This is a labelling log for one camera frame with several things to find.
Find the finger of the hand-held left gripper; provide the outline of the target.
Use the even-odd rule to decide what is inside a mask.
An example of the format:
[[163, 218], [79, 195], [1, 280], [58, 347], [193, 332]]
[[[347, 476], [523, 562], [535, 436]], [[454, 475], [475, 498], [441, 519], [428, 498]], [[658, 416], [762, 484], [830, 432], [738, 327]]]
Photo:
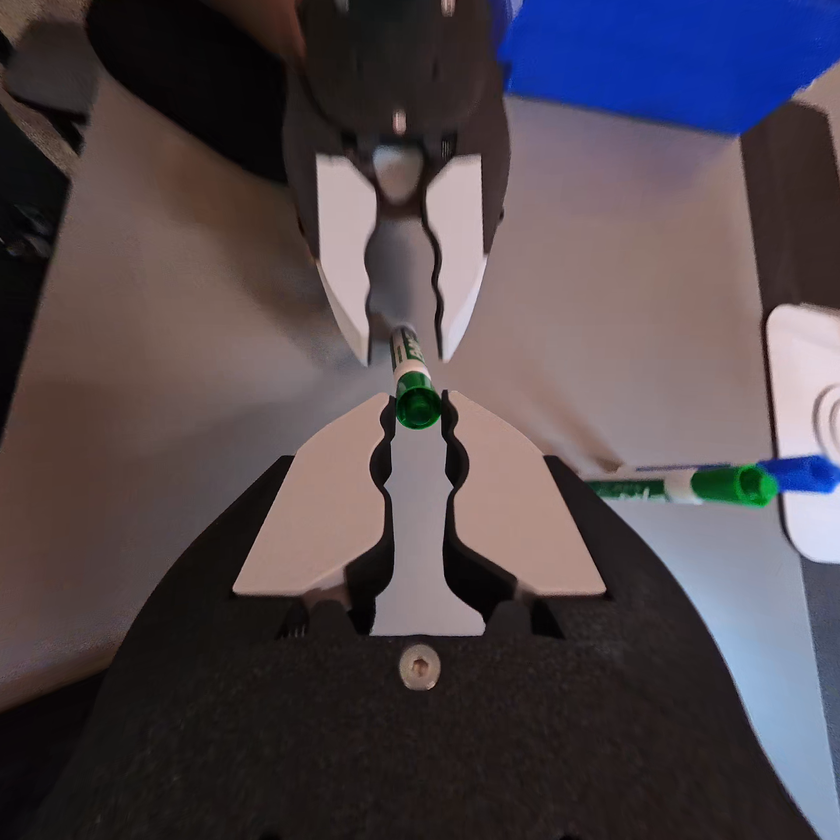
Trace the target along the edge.
[[438, 356], [450, 362], [464, 338], [487, 267], [481, 156], [458, 155], [427, 185], [425, 224], [437, 247]]
[[316, 156], [316, 267], [332, 315], [355, 358], [371, 364], [371, 279], [365, 263], [378, 218], [376, 186], [345, 156]]

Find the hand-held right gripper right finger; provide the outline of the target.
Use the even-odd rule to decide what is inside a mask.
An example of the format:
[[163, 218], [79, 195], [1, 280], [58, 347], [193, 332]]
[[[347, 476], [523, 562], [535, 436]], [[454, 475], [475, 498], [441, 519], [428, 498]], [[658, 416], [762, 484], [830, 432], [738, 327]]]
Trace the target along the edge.
[[514, 426], [456, 391], [442, 397], [443, 540], [451, 592], [490, 630], [499, 608], [535, 636], [560, 636], [559, 599], [599, 599], [606, 584], [542, 451]]

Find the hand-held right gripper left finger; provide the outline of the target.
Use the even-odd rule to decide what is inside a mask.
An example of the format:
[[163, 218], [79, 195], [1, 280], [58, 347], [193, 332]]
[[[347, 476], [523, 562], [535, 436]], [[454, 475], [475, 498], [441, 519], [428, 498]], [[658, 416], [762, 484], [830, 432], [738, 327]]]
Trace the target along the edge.
[[281, 597], [311, 613], [342, 606], [371, 634], [395, 565], [392, 473], [395, 400], [378, 393], [303, 444], [233, 586], [238, 597]]

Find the green dry erase marker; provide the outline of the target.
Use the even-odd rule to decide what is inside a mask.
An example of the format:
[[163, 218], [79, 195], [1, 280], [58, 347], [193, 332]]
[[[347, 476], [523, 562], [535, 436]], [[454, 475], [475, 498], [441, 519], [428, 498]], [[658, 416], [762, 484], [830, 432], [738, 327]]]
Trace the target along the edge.
[[389, 348], [397, 420], [412, 430], [435, 425], [440, 418], [442, 402], [432, 383], [413, 327], [404, 323], [395, 326], [391, 332]]
[[766, 508], [780, 494], [778, 482], [758, 465], [638, 469], [584, 483], [608, 501], [651, 501], [684, 506], [719, 504]]

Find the blue dry erase marker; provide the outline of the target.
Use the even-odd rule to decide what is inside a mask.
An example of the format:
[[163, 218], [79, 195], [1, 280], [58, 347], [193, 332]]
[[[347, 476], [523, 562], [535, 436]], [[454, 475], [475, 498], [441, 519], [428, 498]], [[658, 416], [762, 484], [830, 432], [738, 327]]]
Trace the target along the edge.
[[[801, 492], [830, 495], [839, 485], [839, 467], [823, 455], [768, 458], [752, 462], [772, 476], [781, 493]], [[712, 464], [653, 465], [630, 468], [631, 474], [653, 474], [675, 470], [709, 470], [734, 467], [728, 462]]]

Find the blue plastic bin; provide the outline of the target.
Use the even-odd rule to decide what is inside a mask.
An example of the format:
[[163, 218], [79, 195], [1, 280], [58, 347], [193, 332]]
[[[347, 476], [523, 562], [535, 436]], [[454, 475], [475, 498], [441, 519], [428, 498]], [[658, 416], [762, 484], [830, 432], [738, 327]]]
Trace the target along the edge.
[[522, 98], [740, 135], [838, 62], [838, 1], [526, 1], [497, 56]]

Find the white flat plate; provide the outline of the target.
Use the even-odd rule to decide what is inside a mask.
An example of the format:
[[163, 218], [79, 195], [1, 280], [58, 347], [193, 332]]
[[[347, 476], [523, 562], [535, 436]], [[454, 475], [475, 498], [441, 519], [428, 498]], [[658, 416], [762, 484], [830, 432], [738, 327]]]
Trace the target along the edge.
[[[776, 307], [764, 325], [776, 458], [839, 460], [839, 310]], [[839, 489], [784, 491], [784, 530], [802, 558], [839, 563]]]

